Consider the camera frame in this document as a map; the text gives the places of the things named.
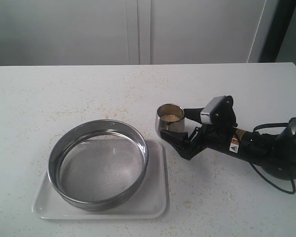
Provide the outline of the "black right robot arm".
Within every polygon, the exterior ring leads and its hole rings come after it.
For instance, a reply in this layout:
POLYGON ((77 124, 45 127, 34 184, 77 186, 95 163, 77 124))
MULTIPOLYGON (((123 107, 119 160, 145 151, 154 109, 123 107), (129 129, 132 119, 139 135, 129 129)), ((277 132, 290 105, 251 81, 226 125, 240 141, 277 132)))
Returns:
POLYGON ((237 127, 232 96, 215 97, 204 108, 184 109, 184 114, 201 127, 191 134, 160 131, 182 158, 191 160, 208 148, 258 165, 275 178, 296 179, 296 117, 245 131, 237 127))

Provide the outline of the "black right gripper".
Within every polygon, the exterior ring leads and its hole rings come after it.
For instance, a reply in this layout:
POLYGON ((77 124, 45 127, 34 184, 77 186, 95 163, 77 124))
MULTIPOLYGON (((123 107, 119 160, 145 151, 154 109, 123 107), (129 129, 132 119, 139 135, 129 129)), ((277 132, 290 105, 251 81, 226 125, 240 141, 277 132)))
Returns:
POLYGON ((252 133, 237 128, 232 96, 226 96, 220 104, 214 114, 214 124, 202 124, 202 110, 203 108, 184 109, 185 118, 201 124, 190 135, 187 132, 161 130, 161 138, 185 160, 191 160, 206 148, 248 160, 245 149, 252 141, 252 133))

